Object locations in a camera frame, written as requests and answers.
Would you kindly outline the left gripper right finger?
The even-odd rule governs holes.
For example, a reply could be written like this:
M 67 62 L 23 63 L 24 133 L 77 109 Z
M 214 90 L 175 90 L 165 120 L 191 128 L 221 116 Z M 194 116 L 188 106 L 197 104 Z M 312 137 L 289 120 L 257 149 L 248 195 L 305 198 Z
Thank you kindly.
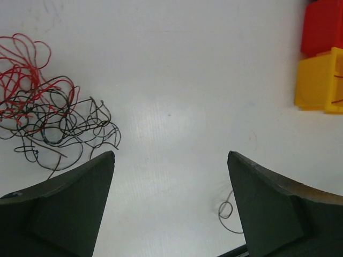
M 250 256 L 342 256 L 342 196 L 229 152 L 228 171 Z

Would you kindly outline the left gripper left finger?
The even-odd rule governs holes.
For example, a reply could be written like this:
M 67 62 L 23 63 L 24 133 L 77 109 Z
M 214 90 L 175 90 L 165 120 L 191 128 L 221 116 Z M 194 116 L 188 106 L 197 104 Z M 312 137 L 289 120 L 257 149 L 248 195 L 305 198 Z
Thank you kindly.
M 104 152 L 1 197 L 1 256 L 92 256 L 115 169 Z

